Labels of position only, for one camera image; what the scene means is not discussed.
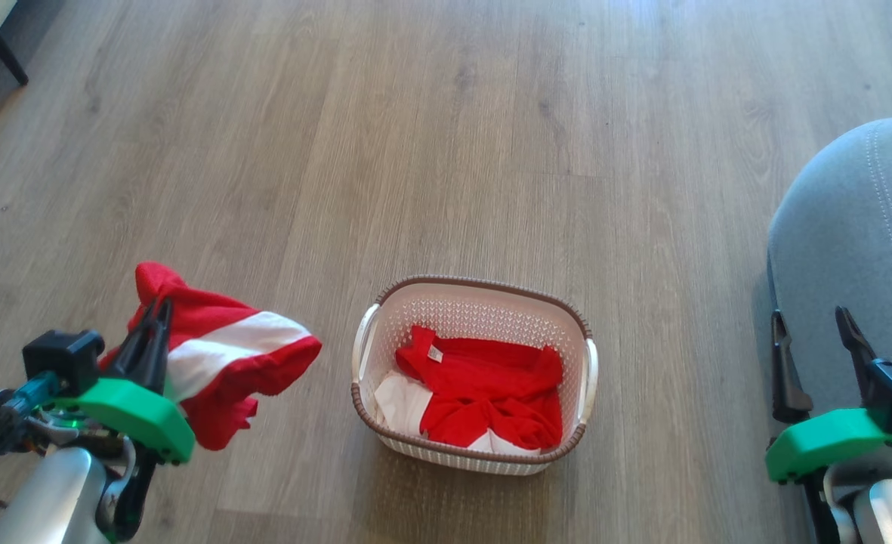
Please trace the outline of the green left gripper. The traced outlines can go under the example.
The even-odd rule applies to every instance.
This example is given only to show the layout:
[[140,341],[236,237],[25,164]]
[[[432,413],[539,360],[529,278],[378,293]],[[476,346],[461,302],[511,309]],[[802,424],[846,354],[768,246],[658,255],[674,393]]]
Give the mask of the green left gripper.
[[127,542],[138,532],[156,469],[187,464],[193,455],[190,424],[176,403],[162,396],[172,313],[169,298],[142,310],[103,361],[103,376],[109,378],[68,400],[73,427],[81,433],[74,447],[107,467],[122,468],[108,476],[96,511],[97,526],[112,543]]

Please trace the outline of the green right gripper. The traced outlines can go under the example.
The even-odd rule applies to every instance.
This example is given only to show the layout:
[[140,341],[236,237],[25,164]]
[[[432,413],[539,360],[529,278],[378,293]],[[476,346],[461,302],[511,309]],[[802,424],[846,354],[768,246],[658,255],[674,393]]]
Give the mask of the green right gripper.
[[[835,321],[841,343],[850,352],[857,382],[870,382],[870,367],[878,360],[876,352],[849,309],[836,307]],[[776,309],[771,314],[771,414],[777,422],[794,425],[781,431],[764,454],[771,482],[795,481],[892,444],[892,431],[878,426],[864,407],[809,418],[813,400],[801,387],[791,345],[792,337]]]

